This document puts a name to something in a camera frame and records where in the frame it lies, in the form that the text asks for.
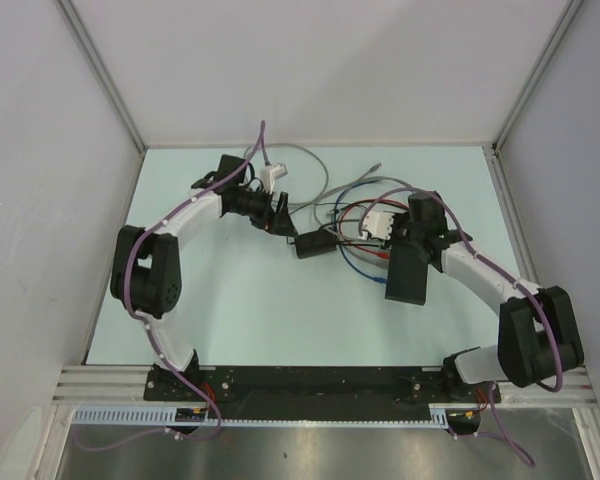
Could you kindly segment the black Mercury network switch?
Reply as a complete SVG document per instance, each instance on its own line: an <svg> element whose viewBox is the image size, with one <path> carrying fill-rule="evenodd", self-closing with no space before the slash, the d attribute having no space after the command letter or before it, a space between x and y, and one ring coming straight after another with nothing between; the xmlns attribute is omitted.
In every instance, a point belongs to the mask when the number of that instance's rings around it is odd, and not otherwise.
<svg viewBox="0 0 600 480"><path fill-rule="evenodd" d="M410 245L394 244L388 262L385 299L423 306L427 296L428 263Z"/></svg>

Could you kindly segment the black ethernet cable teal plug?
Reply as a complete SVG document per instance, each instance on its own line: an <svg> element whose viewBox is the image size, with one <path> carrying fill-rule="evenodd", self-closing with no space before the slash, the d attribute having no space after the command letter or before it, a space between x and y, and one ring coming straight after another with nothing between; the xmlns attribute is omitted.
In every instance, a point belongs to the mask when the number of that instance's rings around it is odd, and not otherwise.
<svg viewBox="0 0 600 480"><path fill-rule="evenodd" d="M361 215L370 201L360 200L357 204L344 204L344 197L354 188L371 184L371 181L362 182L355 185L343 185L321 193L310 203L314 220L319 224L319 229L326 229L338 238L338 244L342 246L351 246L354 249L370 252L371 247L381 248L382 241L362 240L357 231ZM325 200L336 196L336 202L332 204L332 210L327 214L326 220L318 217L317 209L320 205L326 205Z"/></svg>

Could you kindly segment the small black adapter box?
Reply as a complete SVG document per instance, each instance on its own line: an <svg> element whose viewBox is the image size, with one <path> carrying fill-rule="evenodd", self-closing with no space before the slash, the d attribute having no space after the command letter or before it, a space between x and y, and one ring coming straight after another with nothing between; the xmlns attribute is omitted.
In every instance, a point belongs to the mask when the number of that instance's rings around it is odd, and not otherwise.
<svg viewBox="0 0 600 480"><path fill-rule="evenodd" d="M326 229L318 229L299 235L295 242L298 259L307 259L336 250L338 238Z"/></svg>

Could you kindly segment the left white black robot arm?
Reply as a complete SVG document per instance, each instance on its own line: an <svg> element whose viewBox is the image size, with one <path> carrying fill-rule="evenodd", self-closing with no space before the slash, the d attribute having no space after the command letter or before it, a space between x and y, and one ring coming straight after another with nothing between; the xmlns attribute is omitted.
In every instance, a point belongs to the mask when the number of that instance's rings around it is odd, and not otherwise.
<svg viewBox="0 0 600 480"><path fill-rule="evenodd" d="M191 341L178 332L171 312L182 294L180 254L203 229L226 214L249 219L270 235L298 236L289 213L288 194L274 192L287 168L275 163L260 170L252 188L245 181L250 161L223 155L216 170L194 182L187 197L151 227L123 226L117 236L110 279L111 295L141 322L164 369L166 387L177 398L194 397L201 376L189 368Z"/></svg>

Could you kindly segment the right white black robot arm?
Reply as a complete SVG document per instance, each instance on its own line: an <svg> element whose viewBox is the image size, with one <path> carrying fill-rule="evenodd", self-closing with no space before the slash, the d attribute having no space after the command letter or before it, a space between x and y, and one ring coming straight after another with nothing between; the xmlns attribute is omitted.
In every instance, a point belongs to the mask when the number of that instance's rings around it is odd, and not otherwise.
<svg viewBox="0 0 600 480"><path fill-rule="evenodd" d="M458 281L497 316L497 340L443 361L443 393L464 401L478 384L508 381L519 388L562 389L566 372L584 363L571 298L507 271L478 250L435 192L417 191L392 225L385 297L422 306L431 269Z"/></svg>

